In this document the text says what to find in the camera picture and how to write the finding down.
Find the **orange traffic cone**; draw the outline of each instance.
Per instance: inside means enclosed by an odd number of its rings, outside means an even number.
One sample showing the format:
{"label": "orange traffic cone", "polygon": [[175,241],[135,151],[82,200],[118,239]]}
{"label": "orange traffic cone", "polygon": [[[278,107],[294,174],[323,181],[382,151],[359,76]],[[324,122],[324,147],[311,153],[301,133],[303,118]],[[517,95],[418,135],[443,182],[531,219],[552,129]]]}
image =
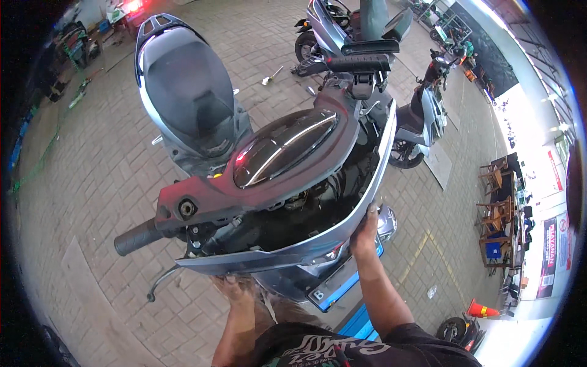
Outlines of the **orange traffic cone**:
{"label": "orange traffic cone", "polygon": [[483,305],[476,303],[475,298],[473,298],[471,304],[469,305],[469,309],[467,310],[467,314],[473,317],[487,318],[489,316],[499,316],[500,312],[496,309],[487,308]]}

